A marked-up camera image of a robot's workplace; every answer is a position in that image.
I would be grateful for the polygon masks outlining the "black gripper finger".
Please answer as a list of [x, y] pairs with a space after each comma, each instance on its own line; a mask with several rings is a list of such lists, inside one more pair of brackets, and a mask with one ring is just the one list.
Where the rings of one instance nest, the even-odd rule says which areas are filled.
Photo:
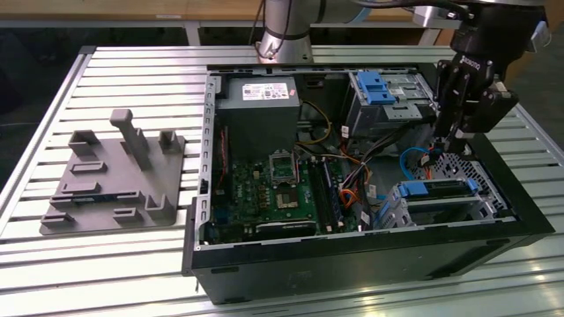
[[455, 133], [455, 153], [464, 152], [467, 142], [476, 134], [491, 131], [518, 103], [518, 94], [507, 89], [502, 81], [484, 90], [476, 101], [467, 102]]
[[438, 64], [438, 120], [434, 136], [443, 138], [446, 153], [462, 154], [467, 144], [463, 127], [468, 117], [467, 90], [472, 71], [460, 59], [440, 60]]

